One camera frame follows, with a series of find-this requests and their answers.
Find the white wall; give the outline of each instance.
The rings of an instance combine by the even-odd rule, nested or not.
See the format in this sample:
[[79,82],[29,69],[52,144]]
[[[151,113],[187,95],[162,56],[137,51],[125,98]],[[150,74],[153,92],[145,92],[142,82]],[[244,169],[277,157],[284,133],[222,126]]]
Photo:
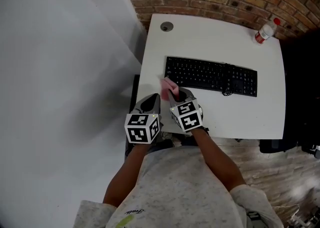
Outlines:
[[4,228],[72,227],[81,199],[102,201],[124,159],[133,45],[92,0],[0,0]]

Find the red bottle cap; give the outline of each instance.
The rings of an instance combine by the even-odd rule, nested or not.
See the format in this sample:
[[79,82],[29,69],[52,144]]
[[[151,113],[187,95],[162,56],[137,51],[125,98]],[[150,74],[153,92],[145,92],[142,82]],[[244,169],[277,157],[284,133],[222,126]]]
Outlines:
[[281,22],[280,22],[280,20],[279,20],[278,18],[275,18],[275,19],[273,20],[273,22],[274,22],[276,25],[278,25],[278,26],[279,26],[279,25],[280,25],[280,23],[281,23]]

